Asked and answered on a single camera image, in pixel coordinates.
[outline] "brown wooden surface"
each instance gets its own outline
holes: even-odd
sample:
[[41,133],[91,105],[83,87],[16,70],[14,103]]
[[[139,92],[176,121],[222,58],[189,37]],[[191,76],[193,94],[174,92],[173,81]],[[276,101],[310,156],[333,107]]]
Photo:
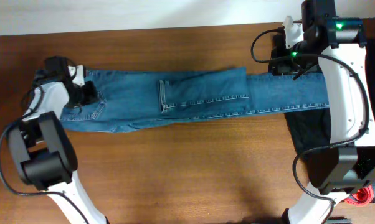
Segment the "brown wooden surface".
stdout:
[[[22,114],[21,96],[43,59],[64,55],[91,68],[147,71],[267,71],[250,58],[262,31],[280,24],[124,30],[0,37],[0,132]],[[375,21],[366,23],[375,37]],[[258,58],[270,55],[270,37]],[[68,132],[81,181],[111,223],[225,223],[279,217],[302,194],[292,176],[295,156],[282,114],[175,124],[128,134]],[[6,177],[18,179],[7,150]],[[305,181],[305,173],[300,165]],[[338,205],[333,215],[375,223],[375,205]],[[47,197],[11,195],[0,183],[0,223],[66,223]]]

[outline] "red object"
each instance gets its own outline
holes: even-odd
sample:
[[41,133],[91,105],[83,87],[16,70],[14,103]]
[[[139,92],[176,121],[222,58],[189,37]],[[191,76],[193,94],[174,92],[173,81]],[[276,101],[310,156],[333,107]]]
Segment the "red object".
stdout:
[[345,202],[362,207],[368,205],[373,199],[374,190],[370,185],[369,187],[361,188],[358,192],[349,196],[347,199],[345,199]]

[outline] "denim fabric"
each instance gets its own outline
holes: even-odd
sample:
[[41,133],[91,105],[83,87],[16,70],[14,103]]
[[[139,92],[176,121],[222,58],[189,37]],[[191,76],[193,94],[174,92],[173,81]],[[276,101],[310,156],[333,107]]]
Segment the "denim fabric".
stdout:
[[99,102],[63,110],[65,129],[121,133],[173,123],[328,108],[321,73],[247,75],[221,72],[87,70]]

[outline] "green led indicator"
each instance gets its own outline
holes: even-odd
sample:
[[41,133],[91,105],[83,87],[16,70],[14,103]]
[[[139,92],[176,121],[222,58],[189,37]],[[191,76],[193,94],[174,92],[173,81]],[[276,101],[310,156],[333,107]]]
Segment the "green led indicator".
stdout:
[[342,23],[336,23],[336,27],[337,29],[342,29],[343,28],[343,24]]

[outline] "blue jeans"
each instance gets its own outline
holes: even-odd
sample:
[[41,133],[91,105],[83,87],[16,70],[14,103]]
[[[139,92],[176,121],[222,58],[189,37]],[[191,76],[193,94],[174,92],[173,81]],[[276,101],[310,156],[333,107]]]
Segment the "blue jeans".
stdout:
[[321,73],[247,75],[221,72],[122,72],[87,70],[99,101],[63,110],[65,129],[125,133],[173,123],[208,121],[328,108]]

